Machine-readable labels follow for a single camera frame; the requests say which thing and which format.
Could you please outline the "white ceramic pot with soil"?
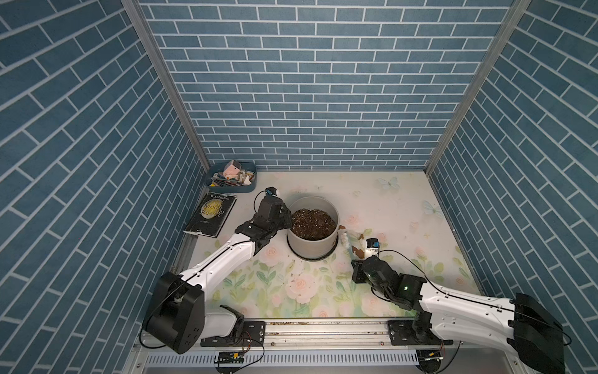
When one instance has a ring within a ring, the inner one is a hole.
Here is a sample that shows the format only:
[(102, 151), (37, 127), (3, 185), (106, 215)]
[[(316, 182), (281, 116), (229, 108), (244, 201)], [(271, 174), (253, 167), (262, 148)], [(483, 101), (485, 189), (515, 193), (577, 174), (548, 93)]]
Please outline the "white ceramic pot with soil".
[(287, 238), (295, 244), (300, 240), (322, 241), (326, 244), (338, 238), (339, 214), (330, 201), (319, 196), (305, 196), (291, 204), (292, 226)]

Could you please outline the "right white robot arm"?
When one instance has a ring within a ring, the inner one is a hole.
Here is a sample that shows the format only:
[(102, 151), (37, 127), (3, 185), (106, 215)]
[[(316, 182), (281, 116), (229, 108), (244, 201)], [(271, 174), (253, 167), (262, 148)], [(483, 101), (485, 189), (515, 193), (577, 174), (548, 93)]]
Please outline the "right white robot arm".
[(516, 355), (537, 372), (565, 372), (570, 338), (533, 297), (495, 298), (446, 288), (426, 277), (400, 274), (375, 256), (351, 265), (354, 283), (369, 285), (384, 301), (415, 314), (411, 331), (418, 344), (469, 342)]

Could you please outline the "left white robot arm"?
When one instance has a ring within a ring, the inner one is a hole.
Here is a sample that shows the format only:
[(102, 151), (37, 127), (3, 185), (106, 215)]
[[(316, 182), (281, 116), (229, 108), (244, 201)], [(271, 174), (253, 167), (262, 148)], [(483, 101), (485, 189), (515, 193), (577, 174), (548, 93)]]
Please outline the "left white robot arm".
[(226, 305), (208, 310), (206, 304), (238, 266), (259, 253), (279, 231), (289, 228), (290, 210), (276, 188), (265, 189), (252, 219), (239, 225), (214, 254), (180, 274), (166, 272), (157, 281), (141, 331), (179, 354), (202, 339), (241, 343), (244, 316)]

